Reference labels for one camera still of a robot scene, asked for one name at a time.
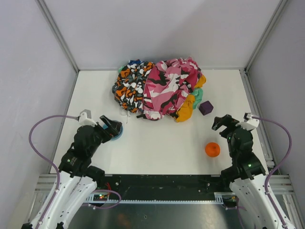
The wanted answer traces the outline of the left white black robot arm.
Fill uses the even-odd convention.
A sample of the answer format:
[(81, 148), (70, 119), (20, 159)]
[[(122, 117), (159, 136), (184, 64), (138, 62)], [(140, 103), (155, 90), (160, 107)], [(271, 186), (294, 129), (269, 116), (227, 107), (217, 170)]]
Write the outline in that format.
[(67, 229), (86, 198), (106, 184), (105, 172), (92, 166), (91, 159), (101, 144), (121, 136), (122, 123), (102, 115), (104, 125), (100, 125), (91, 119), (89, 110), (67, 118), (76, 120), (80, 126), (59, 166), (32, 147), (55, 169), (56, 180), (34, 219), (22, 225), (24, 229)]

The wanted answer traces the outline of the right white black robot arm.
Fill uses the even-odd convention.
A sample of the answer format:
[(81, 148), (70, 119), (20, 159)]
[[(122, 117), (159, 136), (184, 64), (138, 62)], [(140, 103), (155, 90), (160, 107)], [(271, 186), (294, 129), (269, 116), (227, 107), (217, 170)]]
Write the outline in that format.
[(246, 113), (242, 122), (229, 114), (214, 118), (214, 131), (225, 126), (220, 136), (226, 139), (232, 159), (232, 165), (221, 171), (221, 178), (242, 202), (256, 228), (293, 229), (295, 226), (284, 213), (269, 183), (274, 171), (267, 173), (253, 152), (252, 131), (260, 121), (262, 118), (252, 113)]

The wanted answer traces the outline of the mustard yellow cloth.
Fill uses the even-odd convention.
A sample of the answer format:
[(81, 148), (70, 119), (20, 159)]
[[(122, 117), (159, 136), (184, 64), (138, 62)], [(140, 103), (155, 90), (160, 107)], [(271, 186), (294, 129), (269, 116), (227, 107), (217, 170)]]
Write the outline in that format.
[[(199, 78), (197, 84), (195, 85), (195, 88), (202, 88), (202, 86), (206, 83), (206, 77), (202, 74), (202, 76)], [(194, 103), (195, 99), (194, 96), (191, 94), (189, 94), (183, 105), (181, 106), (181, 108), (176, 112), (177, 117), (175, 119), (176, 122), (184, 122), (186, 120), (188, 120), (189, 118), (191, 118), (192, 114), (193, 114), (193, 103)]]

